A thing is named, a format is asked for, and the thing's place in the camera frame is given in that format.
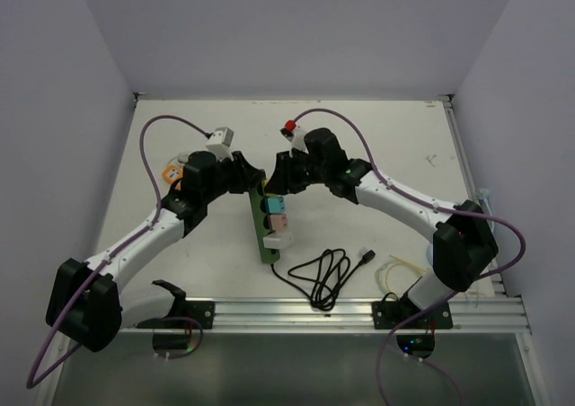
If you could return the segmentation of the blue plug adapter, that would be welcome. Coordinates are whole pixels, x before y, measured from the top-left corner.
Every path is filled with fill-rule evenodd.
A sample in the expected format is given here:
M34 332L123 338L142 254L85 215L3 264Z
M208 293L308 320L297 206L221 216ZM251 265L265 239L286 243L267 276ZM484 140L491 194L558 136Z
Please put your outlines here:
M268 197L264 200L266 212L270 215L282 214L286 210L285 200L282 197Z

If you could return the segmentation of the green power strip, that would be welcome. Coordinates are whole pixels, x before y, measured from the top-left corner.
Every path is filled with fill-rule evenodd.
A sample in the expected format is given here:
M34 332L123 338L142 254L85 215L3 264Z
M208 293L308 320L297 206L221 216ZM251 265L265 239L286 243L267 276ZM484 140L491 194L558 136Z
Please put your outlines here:
M263 181L260 181L253 189L251 189L248 195L261 262L266 265L274 264L280 258L280 251L266 248L263 241L264 237L272 233L272 230L267 224L268 212L266 197L263 193Z

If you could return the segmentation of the pink plug adapter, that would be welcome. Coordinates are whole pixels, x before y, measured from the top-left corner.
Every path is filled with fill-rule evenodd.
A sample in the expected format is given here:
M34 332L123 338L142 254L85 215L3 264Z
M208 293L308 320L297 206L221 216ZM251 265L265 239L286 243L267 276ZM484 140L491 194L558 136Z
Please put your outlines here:
M283 231L288 227L287 215L284 213L267 215L264 226L273 232Z

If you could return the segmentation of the white plug adapter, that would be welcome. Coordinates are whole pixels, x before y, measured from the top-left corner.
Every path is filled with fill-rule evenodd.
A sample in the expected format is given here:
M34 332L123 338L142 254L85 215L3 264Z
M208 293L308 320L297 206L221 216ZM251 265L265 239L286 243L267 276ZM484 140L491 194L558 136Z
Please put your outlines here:
M270 250L283 250L289 247L294 240L290 232L272 233L263 237L263 246Z

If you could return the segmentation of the orange power strip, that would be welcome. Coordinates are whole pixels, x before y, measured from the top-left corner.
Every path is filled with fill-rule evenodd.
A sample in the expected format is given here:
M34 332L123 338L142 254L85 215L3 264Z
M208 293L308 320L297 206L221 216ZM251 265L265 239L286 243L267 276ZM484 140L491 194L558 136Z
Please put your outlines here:
M177 164L170 163L163 170L162 178L167 184L173 185L182 178L182 168Z

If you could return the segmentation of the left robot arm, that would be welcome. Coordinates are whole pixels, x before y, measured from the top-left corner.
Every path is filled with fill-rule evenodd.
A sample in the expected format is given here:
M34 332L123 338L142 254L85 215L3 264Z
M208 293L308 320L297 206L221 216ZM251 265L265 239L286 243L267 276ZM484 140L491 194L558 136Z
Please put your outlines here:
M162 198L158 210L127 237L86 261L70 259L57 270L46 322L92 352L108 346L131 325L156 319L166 327L181 325L183 301L163 290L137 298L123 295L130 280L158 254L186 237L207 216L219 197L255 189L265 173L243 154L218 160L207 151L194 152L178 183Z

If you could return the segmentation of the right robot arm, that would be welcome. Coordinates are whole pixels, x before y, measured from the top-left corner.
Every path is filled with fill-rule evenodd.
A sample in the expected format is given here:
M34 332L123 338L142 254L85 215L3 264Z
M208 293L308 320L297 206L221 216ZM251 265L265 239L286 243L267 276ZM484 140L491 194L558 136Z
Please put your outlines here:
M430 271L400 300L408 326L422 326L432 316L432 305L466 291L497 256L499 247L482 209L471 200L457 205L397 188L370 162L347 157L328 128L305 132L287 125L280 132L291 147L277 154L266 191L297 194L322 184L335 197L391 216L430 242Z

